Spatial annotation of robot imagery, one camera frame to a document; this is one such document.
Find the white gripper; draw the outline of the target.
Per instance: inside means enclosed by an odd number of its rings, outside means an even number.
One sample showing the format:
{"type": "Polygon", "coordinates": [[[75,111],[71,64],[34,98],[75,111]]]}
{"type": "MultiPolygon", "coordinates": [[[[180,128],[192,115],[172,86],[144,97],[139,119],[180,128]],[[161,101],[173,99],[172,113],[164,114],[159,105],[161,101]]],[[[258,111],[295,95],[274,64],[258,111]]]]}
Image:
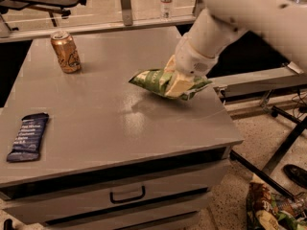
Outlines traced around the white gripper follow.
{"type": "Polygon", "coordinates": [[[175,55],[164,67],[165,72],[174,72],[165,90],[165,96],[178,98],[194,85],[194,76],[205,76],[218,62],[217,57],[199,53],[190,43],[188,34],[180,39],[175,55]]]}

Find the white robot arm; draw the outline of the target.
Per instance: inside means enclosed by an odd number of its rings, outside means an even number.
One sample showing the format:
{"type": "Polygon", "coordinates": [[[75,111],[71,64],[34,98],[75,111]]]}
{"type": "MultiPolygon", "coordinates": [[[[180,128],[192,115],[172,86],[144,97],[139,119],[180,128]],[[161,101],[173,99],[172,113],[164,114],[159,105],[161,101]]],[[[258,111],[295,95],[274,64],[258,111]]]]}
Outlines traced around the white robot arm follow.
{"type": "Polygon", "coordinates": [[[307,69],[307,8],[291,0],[203,0],[193,26],[166,68],[166,95],[177,98],[205,76],[228,45],[251,31],[302,69],[307,69]]]}

